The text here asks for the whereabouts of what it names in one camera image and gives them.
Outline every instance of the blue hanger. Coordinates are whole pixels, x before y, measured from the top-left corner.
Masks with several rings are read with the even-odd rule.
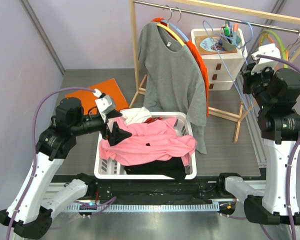
[[[176,22],[176,24],[178,25],[179,21],[181,20],[181,11],[180,11],[180,18],[179,20]],[[169,22],[169,20],[161,20],[163,23],[166,23],[168,24],[169,26],[171,26],[172,28],[174,28],[182,37],[183,39],[188,42],[189,41],[189,38],[187,38],[187,36],[177,27],[175,26],[174,24],[172,24],[171,22]]]

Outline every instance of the wooden floor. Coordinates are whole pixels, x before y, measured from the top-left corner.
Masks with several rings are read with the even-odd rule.
[[[65,72],[62,87],[87,87],[115,78],[125,99],[131,102],[136,92],[133,69],[79,69]],[[57,105],[65,94],[59,94]],[[134,107],[142,107],[144,96],[140,95]],[[239,95],[233,87],[228,91],[210,91],[210,107],[238,113]],[[207,154],[195,153],[198,176],[218,176],[219,173],[238,173],[242,176],[260,176],[260,171],[244,120],[241,124],[238,143],[233,143],[235,122],[209,116],[205,128]],[[56,174],[94,174],[97,140],[99,133],[77,137],[77,145],[69,153]]]

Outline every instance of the black cloth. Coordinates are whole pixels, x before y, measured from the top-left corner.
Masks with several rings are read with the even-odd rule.
[[[184,180],[187,175],[181,157],[172,157],[167,161],[155,160],[145,164],[125,166],[124,170],[131,175],[165,175],[178,181]]]

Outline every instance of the orange shirt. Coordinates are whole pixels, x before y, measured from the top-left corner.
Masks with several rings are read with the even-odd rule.
[[[164,22],[161,22],[164,18],[162,17],[156,17],[152,20],[152,22],[159,22],[163,25],[167,25]],[[200,56],[196,46],[189,40],[186,43],[186,46],[189,48],[190,52],[192,53],[196,63],[198,64],[203,80],[204,80],[204,86],[205,86],[205,97],[206,97],[206,115],[209,116],[209,78],[208,78],[208,70],[207,67],[202,60],[202,57]]]

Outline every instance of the yellow hanger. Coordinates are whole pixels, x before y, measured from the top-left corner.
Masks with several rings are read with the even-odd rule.
[[[181,46],[185,45],[185,43],[181,40],[181,38],[177,34],[175,34],[175,32],[172,31],[170,28],[166,27],[165,25],[162,25],[161,23],[157,23],[156,25],[158,27],[165,29],[168,33],[170,33],[181,44]]]

